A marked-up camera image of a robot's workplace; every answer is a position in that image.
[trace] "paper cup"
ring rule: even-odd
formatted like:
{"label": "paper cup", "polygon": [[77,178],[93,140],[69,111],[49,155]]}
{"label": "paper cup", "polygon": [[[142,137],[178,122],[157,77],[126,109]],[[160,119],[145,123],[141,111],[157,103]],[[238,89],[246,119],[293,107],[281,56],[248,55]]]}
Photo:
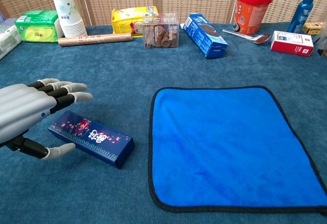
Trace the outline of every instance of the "paper cup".
{"label": "paper cup", "polygon": [[72,28],[76,28],[76,27],[80,27],[80,26],[84,26],[84,22],[81,19],[79,22],[75,23],[75,24],[71,24],[71,25],[65,25],[63,24],[62,27],[66,28],[66,29],[72,29]]}
{"label": "paper cup", "polygon": [[87,36],[87,32],[83,32],[81,34],[67,34],[65,37],[77,37],[77,36]]}
{"label": "paper cup", "polygon": [[65,32],[65,35],[80,35],[86,32],[86,29],[81,30],[81,31],[75,31],[75,32]]}
{"label": "paper cup", "polygon": [[73,25],[82,18],[78,12],[74,0],[53,0],[61,25]]}
{"label": "paper cup", "polygon": [[85,26],[84,24],[81,24],[79,26],[74,26],[74,27],[66,27],[66,26],[62,26],[61,27],[62,29],[65,29],[65,30],[77,30],[77,29],[84,29]]}
{"label": "paper cup", "polygon": [[74,33],[74,32],[81,32],[81,31],[85,31],[85,28],[80,28],[80,29],[74,29],[74,30],[64,30],[65,33],[69,32],[69,33]]}

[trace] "spoon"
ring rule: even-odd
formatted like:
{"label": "spoon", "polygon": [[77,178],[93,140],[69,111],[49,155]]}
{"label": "spoon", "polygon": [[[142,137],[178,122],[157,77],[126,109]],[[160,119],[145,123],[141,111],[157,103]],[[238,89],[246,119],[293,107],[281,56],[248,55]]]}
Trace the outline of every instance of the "spoon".
{"label": "spoon", "polygon": [[229,33],[231,35],[244,38],[246,40],[252,41],[255,44],[262,44],[262,43],[268,41],[269,38],[270,38],[270,34],[269,33],[267,33],[267,34],[261,34],[261,35],[256,36],[256,37],[252,37],[252,36],[247,36],[247,35],[244,35],[244,34],[235,32],[235,31],[223,30],[223,32],[226,32],[226,33]]}

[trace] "blue bottle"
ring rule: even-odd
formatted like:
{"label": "blue bottle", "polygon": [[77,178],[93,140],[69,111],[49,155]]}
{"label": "blue bottle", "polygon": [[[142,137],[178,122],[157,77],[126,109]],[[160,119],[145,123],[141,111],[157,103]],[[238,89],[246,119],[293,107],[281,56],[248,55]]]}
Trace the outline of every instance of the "blue bottle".
{"label": "blue bottle", "polygon": [[287,32],[302,33],[303,25],[305,24],[311,9],[313,8],[313,0],[303,0],[298,6],[292,18],[291,24]]}

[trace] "yellow package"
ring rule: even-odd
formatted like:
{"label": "yellow package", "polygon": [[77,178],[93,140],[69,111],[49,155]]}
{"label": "yellow package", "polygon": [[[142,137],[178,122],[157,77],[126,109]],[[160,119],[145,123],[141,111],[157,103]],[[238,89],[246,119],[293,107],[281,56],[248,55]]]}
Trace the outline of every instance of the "yellow package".
{"label": "yellow package", "polygon": [[143,17],[156,13],[158,13],[158,10],[155,6],[113,9],[111,13],[113,33],[132,33],[133,37],[142,37]]}
{"label": "yellow package", "polygon": [[316,22],[316,23],[305,23],[303,26],[302,31],[308,35],[318,35],[323,22]]}

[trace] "paper roll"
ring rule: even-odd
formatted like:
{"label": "paper roll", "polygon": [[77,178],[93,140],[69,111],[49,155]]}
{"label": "paper roll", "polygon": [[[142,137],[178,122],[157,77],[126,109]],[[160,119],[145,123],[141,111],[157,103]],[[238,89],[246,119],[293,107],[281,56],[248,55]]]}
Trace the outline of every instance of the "paper roll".
{"label": "paper roll", "polygon": [[65,47],[65,46],[99,44],[99,43],[107,43],[107,42],[132,41],[132,40],[133,40],[132,33],[122,33],[122,34],[65,37],[65,38],[59,38],[58,43],[60,46]]}

